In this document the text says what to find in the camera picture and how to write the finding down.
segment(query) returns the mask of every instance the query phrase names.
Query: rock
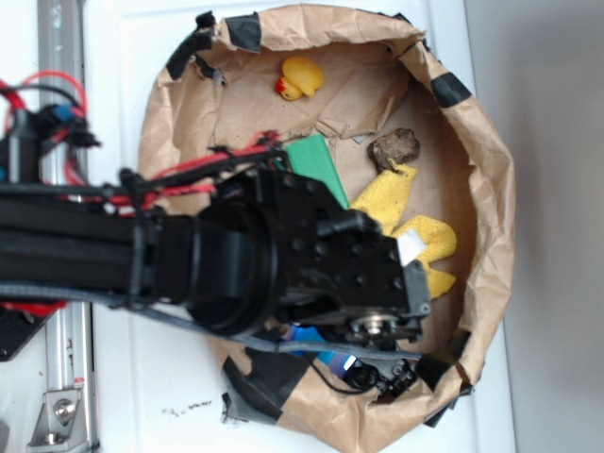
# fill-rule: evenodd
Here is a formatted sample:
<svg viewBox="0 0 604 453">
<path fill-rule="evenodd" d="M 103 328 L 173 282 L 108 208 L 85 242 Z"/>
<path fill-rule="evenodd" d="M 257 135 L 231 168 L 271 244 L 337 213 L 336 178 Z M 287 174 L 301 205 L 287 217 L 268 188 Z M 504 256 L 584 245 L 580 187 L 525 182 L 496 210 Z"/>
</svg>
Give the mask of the rock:
<svg viewBox="0 0 604 453">
<path fill-rule="evenodd" d="M 399 164 L 419 157 L 420 143 L 411 129 L 400 127 L 367 146 L 367 153 L 376 163 L 377 172 L 393 170 L 391 162 Z"/>
</svg>

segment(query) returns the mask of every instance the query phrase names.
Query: yellow sponge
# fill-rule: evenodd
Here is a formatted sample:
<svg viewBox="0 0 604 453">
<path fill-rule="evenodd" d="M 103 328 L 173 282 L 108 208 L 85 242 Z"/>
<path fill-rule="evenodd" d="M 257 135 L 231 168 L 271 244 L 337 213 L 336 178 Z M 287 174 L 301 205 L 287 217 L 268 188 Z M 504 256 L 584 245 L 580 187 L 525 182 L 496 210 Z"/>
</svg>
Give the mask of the yellow sponge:
<svg viewBox="0 0 604 453">
<path fill-rule="evenodd" d="M 384 234 L 394 231 L 409 201 L 411 184 L 417 169 L 409 165 L 395 164 L 396 172 L 379 174 L 352 202 L 349 208 L 362 210 L 369 217 L 381 223 Z"/>
<path fill-rule="evenodd" d="M 396 229 L 407 207 L 417 169 L 406 164 L 395 165 L 394 168 L 395 171 L 385 171 L 376 177 L 350 204 L 350 208 L 362 210 L 380 222 L 387 236 L 397 238 L 410 229 L 415 230 L 426 244 L 426 249 L 417 259 L 424 265 L 430 296 L 435 299 L 451 289 L 455 277 L 432 269 L 429 265 L 450 257 L 457 247 L 457 237 L 449 225 L 424 215 L 416 215 Z"/>
</svg>

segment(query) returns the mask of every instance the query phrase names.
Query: yellow rubber duck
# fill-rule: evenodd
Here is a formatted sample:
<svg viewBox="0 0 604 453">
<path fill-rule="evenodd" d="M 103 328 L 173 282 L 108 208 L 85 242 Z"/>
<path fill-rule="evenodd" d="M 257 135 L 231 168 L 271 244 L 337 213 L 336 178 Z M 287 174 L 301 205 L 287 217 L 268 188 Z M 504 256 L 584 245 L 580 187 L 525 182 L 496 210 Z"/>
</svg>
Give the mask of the yellow rubber duck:
<svg viewBox="0 0 604 453">
<path fill-rule="evenodd" d="M 313 96 L 324 83 L 323 71 L 317 63 L 304 57 L 289 57 L 281 65 L 283 77 L 277 81 L 275 90 L 288 101 Z"/>
</svg>

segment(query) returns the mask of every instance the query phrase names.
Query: duck beak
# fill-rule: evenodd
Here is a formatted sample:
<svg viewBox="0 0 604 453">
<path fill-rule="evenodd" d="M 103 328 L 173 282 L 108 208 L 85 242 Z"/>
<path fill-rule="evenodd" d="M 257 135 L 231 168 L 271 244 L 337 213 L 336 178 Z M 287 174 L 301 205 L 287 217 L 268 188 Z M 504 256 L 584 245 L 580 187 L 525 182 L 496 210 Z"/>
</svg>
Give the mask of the duck beak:
<svg viewBox="0 0 604 453">
<path fill-rule="evenodd" d="M 284 92 L 285 90 L 287 90 L 287 88 L 285 87 L 285 83 L 283 83 L 283 77 L 280 78 L 275 84 L 275 90 L 277 92 Z"/>
</svg>

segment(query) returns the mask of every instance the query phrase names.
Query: black tape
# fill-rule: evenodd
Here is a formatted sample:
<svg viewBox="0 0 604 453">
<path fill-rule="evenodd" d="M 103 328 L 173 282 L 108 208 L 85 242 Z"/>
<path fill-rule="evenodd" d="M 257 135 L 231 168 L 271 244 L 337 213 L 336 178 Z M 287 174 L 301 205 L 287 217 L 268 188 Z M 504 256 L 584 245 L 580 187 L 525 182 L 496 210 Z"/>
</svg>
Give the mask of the black tape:
<svg viewBox="0 0 604 453">
<path fill-rule="evenodd" d="M 393 19 L 398 19 L 399 21 L 405 21 L 407 24 L 412 25 L 411 21 L 405 17 L 402 12 L 398 12 L 393 16 Z"/>
<path fill-rule="evenodd" d="M 415 373 L 432 391 L 436 389 L 439 380 L 441 380 L 448 369 L 460 360 L 463 349 L 470 339 L 470 335 L 470 332 L 467 330 L 456 329 L 447 346 L 426 354 L 417 362 Z"/>
<path fill-rule="evenodd" d="M 269 338 L 273 332 L 262 332 Z M 281 408 L 310 363 L 292 354 L 273 354 L 246 349 L 252 361 L 252 371 L 245 376 L 235 362 L 228 358 L 223 366 L 228 387 L 229 405 L 226 415 L 274 425 L 281 416 Z"/>
<path fill-rule="evenodd" d="M 201 74 L 204 75 L 204 77 L 214 78 L 214 73 L 216 72 L 216 70 L 209 66 L 206 61 L 198 55 L 195 55 L 195 64 L 199 67 L 199 70 L 201 71 Z"/>
<path fill-rule="evenodd" d="M 248 16 L 225 19 L 230 41 L 233 45 L 250 52 L 260 52 L 260 17 L 257 12 Z"/>
<path fill-rule="evenodd" d="M 210 28 L 216 25 L 216 18 L 211 11 L 208 11 L 195 17 L 195 23 L 197 24 L 197 29 L 195 31 L 202 28 Z"/>
<path fill-rule="evenodd" d="M 430 84 L 432 92 L 436 97 L 436 102 L 443 109 L 457 106 L 472 95 L 453 73 L 446 73 L 436 77 Z"/>
<path fill-rule="evenodd" d="M 276 425 L 281 416 L 281 409 L 271 404 L 247 381 L 231 357 L 223 366 L 228 390 L 228 404 L 225 417 L 249 420 L 267 425 Z"/>
<path fill-rule="evenodd" d="M 211 49 L 211 38 L 214 34 L 213 27 L 216 25 L 213 14 L 211 11 L 200 14 L 195 18 L 195 23 L 197 27 L 194 32 L 185 38 L 166 63 L 168 74 L 173 80 L 180 78 L 185 72 L 187 62 L 192 54 L 200 50 Z"/>
<path fill-rule="evenodd" d="M 433 413 L 432 415 L 429 415 L 428 418 L 426 419 L 426 421 L 424 422 L 424 425 L 426 425 L 427 427 L 430 427 L 430 428 L 436 428 L 436 426 L 441 422 L 443 415 L 446 414 L 446 410 L 451 409 L 453 411 L 455 409 L 455 406 L 457 405 L 458 400 L 462 396 L 468 396 L 468 395 L 472 394 L 473 390 L 474 390 L 474 387 L 471 384 L 463 383 L 461 385 L 460 395 L 457 398 L 455 398 L 453 401 L 451 401 L 449 404 L 444 406 L 442 409 L 440 409 L 438 412 Z"/>
<path fill-rule="evenodd" d="M 247 381 L 267 399 L 281 408 L 290 397 L 310 364 L 292 354 L 274 354 L 245 349 L 252 360 L 252 372 Z"/>
</svg>

